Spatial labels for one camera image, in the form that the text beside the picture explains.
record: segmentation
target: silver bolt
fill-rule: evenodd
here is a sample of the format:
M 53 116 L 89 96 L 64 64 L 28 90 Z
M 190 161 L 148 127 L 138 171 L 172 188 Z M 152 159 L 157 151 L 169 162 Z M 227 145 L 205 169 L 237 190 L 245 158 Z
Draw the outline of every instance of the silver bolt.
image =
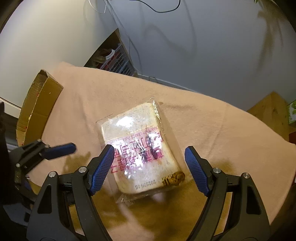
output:
M 213 172 L 219 174 L 221 172 L 220 168 L 214 167 Z
M 84 173 L 84 172 L 86 172 L 86 167 L 81 167 L 81 168 L 79 168 L 79 170 L 78 170 L 80 173 Z
M 244 173 L 243 175 L 242 175 L 244 178 L 246 178 L 246 179 L 248 179 L 248 178 L 250 178 L 250 174 L 249 173 Z
M 49 177 L 54 177 L 55 176 L 55 172 L 50 172 L 48 175 L 49 175 Z

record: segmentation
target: blue gripper pad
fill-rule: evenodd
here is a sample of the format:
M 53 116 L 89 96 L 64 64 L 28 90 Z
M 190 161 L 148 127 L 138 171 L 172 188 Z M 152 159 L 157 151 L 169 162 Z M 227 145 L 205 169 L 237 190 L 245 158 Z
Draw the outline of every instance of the blue gripper pad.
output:
M 89 191 L 94 195 L 101 190 L 108 171 L 114 160 L 114 147 L 106 145 L 98 157 L 94 157 L 88 164 Z
M 72 154 L 75 151 L 76 151 L 76 145 L 74 143 L 68 143 L 65 145 L 45 148 L 41 152 L 41 157 L 47 160 L 51 160 L 61 156 Z
M 185 149 L 185 161 L 198 190 L 207 196 L 213 188 L 212 174 L 210 172 L 212 167 L 207 160 L 198 155 L 192 146 Z

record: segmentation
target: bread slice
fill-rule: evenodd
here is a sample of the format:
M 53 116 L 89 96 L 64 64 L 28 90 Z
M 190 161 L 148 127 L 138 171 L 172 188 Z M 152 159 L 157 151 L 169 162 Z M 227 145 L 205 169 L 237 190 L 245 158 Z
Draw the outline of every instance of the bread slice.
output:
M 105 144 L 115 148 L 112 173 L 119 190 L 137 194 L 184 180 L 153 103 L 138 105 L 101 126 Z

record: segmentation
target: textured blue pad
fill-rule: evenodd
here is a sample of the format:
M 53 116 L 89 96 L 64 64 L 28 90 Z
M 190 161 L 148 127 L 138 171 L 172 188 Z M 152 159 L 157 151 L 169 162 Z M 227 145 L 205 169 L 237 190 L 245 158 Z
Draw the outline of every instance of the textured blue pad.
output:
M 189 167 L 189 170 L 198 190 L 202 192 L 205 196 L 207 196 L 210 192 L 207 186 L 207 176 L 203 172 L 200 164 L 198 163 L 197 159 L 195 158 L 189 147 L 185 149 L 185 161 L 187 163 L 187 166 Z
M 98 165 L 96 171 L 93 174 L 90 192 L 94 195 L 97 191 L 101 190 L 103 182 L 108 174 L 108 171 L 114 160 L 114 147 L 111 146 L 104 157 L 102 158 L 100 164 Z
M 44 159 L 51 160 L 61 156 L 72 154 L 75 151 L 76 145 L 74 143 L 68 143 L 61 146 L 45 148 L 44 151 L 41 152 L 41 156 Z

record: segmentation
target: clear plastic packaging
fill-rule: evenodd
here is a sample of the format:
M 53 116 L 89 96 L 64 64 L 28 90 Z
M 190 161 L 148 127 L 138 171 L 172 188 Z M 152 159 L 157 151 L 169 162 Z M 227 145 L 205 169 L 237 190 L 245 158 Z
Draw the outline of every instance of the clear plastic packaging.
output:
M 154 98 L 97 124 L 102 147 L 115 148 L 107 180 L 116 202 L 166 191 L 190 179 L 176 138 Z

